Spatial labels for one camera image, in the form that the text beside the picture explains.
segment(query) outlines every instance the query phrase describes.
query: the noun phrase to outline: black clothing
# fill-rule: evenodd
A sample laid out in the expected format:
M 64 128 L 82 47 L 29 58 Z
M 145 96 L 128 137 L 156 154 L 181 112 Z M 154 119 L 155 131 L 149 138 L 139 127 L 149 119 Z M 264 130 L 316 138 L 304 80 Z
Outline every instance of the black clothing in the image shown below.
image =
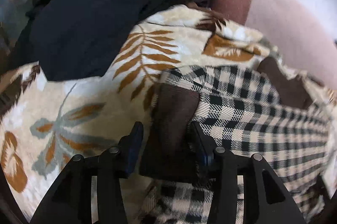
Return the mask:
M 48 80 L 103 76 L 134 25 L 188 0 L 36 0 L 10 68 L 39 61 Z

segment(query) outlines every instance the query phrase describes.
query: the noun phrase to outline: pile of clothes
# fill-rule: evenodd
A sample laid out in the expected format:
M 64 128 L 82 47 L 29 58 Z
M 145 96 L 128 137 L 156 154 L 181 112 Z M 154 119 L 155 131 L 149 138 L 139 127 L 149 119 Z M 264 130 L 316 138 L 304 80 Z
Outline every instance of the pile of clothes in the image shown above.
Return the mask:
M 1 166 L 26 219 L 73 155 L 99 155 L 135 121 L 146 142 L 140 175 L 121 181 L 129 223 L 207 223 L 213 181 L 198 181 L 193 121 L 237 155 L 263 155 L 306 220 L 322 209 L 337 106 L 262 33 L 210 0 L 34 2 L 0 85 Z
M 34 0 L 9 69 L 39 61 L 52 81 L 103 76 L 132 28 L 191 0 Z

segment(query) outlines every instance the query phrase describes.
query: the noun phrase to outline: fleece blanket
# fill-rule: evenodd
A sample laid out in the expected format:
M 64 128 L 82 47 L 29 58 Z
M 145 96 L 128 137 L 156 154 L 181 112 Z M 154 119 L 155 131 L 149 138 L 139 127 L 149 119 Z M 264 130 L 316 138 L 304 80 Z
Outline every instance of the fleece blanket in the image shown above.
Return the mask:
M 300 75 L 316 90 L 305 71 L 282 64 L 278 48 L 259 31 L 184 5 L 136 25 L 103 77 L 49 82 L 38 64 L 5 75 L 1 96 L 11 102 L 0 119 L 1 167 L 25 217 L 31 219 L 73 155 L 100 154 L 129 134 L 135 121 L 144 124 L 146 141 L 151 99 L 162 70 L 228 64 L 256 69 L 267 56 L 277 59 L 288 78 Z M 149 185 L 151 179 L 137 171 L 121 181 L 129 221 Z M 93 222 L 96 198 L 93 191 Z

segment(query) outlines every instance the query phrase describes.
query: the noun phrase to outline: plaid fabric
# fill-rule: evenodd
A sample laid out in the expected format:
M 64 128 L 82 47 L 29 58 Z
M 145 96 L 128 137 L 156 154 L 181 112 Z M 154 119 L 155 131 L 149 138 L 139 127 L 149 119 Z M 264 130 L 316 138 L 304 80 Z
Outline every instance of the plaid fabric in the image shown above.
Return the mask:
M 312 104 L 307 111 L 277 104 L 200 93 L 193 121 L 218 145 L 242 156 L 260 153 L 282 179 L 303 213 L 326 162 L 326 122 Z
M 266 76 L 237 65 L 182 66 L 163 71 L 160 82 L 220 96 L 276 104 L 281 102 L 278 92 Z
M 243 185 L 242 176 L 238 176 L 238 183 Z M 213 198 L 212 185 L 212 181 L 203 187 L 163 181 L 161 186 L 150 189 L 134 224 L 206 224 Z M 151 208 L 155 196 L 156 205 Z M 243 187 L 238 187 L 236 224 L 240 223 L 243 223 Z
M 184 66 L 166 70 L 160 81 L 199 92 L 192 121 L 200 122 L 205 134 L 237 155 L 262 154 L 304 217 L 316 205 L 313 185 L 326 162 L 327 141 L 327 119 L 317 105 L 307 110 L 282 106 L 267 77 L 234 65 Z M 207 223 L 212 181 L 208 188 L 163 185 L 155 208 L 143 214 L 143 224 Z M 236 223 L 242 223 L 243 180 L 238 180 L 238 191 Z

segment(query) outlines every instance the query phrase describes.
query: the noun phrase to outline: screw head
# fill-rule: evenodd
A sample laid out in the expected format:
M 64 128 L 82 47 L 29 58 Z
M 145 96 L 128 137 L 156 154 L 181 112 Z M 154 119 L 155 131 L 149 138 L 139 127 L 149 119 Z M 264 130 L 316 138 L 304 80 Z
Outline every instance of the screw head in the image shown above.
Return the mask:
M 113 147 L 111 147 L 111 148 L 109 149 L 109 152 L 110 152 L 110 153 L 118 153 L 118 152 L 119 152 L 119 149 L 118 149 L 118 147 L 113 146 Z
M 255 153 L 253 158 L 257 161 L 260 161 L 260 160 L 262 160 L 263 157 L 259 153 Z
M 222 146 L 218 146 L 215 148 L 215 151 L 218 153 L 224 153 L 226 151 L 226 149 Z
M 72 157 L 72 160 L 73 160 L 73 161 L 80 161 L 82 158 L 83 158 L 82 155 L 74 155 L 74 156 Z

